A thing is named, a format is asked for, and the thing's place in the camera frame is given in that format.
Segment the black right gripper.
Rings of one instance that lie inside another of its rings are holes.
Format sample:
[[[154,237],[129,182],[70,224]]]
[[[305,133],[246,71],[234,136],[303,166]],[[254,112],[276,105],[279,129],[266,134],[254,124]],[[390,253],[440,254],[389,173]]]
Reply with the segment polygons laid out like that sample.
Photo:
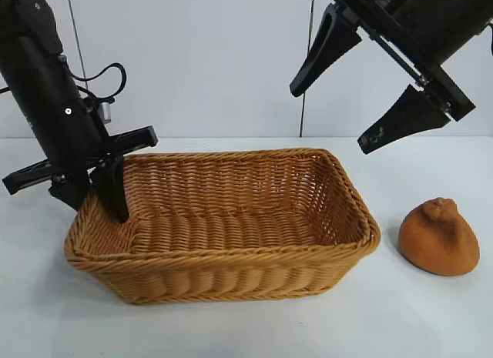
[[[356,26],[424,89],[418,91],[409,85],[358,138],[364,154],[407,136],[443,128],[450,119],[440,108],[456,121],[475,108],[441,66],[486,29],[492,20],[492,0],[334,1],[336,4],[325,9],[307,57],[290,83],[292,96],[303,95],[331,65],[361,42]]]

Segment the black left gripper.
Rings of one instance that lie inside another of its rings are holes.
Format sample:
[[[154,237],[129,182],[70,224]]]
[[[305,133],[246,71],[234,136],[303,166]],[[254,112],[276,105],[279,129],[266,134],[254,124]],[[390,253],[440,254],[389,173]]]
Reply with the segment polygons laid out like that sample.
[[[153,127],[111,136],[98,113],[105,103],[82,98],[66,64],[56,57],[6,60],[1,73],[34,132],[45,160],[9,174],[11,194],[51,179],[49,194],[79,211],[92,186],[113,222],[129,219],[123,182],[123,156],[157,144]]]

